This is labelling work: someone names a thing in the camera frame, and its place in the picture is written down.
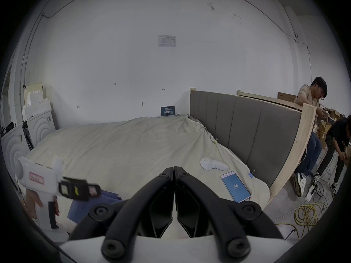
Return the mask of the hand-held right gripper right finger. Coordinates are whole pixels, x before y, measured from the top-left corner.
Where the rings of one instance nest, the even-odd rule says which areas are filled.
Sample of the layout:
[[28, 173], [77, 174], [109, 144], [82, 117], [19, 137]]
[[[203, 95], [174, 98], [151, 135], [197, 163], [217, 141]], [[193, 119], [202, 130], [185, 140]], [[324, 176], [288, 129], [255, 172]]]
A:
[[246, 259], [252, 251], [248, 236], [283, 240], [259, 204], [220, 198], [178, 166], [174, 167], [174, 194], [178, 222], [190, 238], [213, 235], [220, 261]]

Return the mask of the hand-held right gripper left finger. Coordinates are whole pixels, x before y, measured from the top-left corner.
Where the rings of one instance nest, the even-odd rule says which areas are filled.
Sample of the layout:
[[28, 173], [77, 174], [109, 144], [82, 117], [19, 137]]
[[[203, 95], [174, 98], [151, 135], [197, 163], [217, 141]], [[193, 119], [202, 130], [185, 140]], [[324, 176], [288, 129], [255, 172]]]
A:
[[107, 261], [132, 261], [137, 236], [159, 239], [173, 220], [173, 168], [167, 168], [130, 199], [98, 203], [78, 223], [68, 242], [104, 237]]

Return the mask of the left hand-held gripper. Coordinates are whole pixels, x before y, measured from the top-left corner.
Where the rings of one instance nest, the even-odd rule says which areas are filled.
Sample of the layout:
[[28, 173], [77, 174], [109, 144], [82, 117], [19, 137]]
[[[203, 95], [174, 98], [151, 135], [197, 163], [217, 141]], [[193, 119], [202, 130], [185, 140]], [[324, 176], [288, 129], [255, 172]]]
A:
[[62, 177], [63, 164], [60, 158], [58, 168], [37, 164], [24, 156], [19, 157], [18, 181], [30, 192], [35, 192], [35, 215], [41, 229], [60, 229], [56, 223], [55, 200], [60, 193], [63, 197], [78, 201], [88, 201], [100, 196], [100, 186], [85, 179]]

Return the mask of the person's left hand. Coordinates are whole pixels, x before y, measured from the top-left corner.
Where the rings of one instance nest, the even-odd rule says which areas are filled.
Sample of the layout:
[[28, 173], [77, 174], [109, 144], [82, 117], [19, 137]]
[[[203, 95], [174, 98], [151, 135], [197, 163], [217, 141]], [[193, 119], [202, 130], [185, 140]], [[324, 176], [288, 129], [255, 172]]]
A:
[[34, 222], [37, 222], [36, 205], [42, 207], [41, 199], [37, 192], [27, 188], [24, 197], [24, 208]]

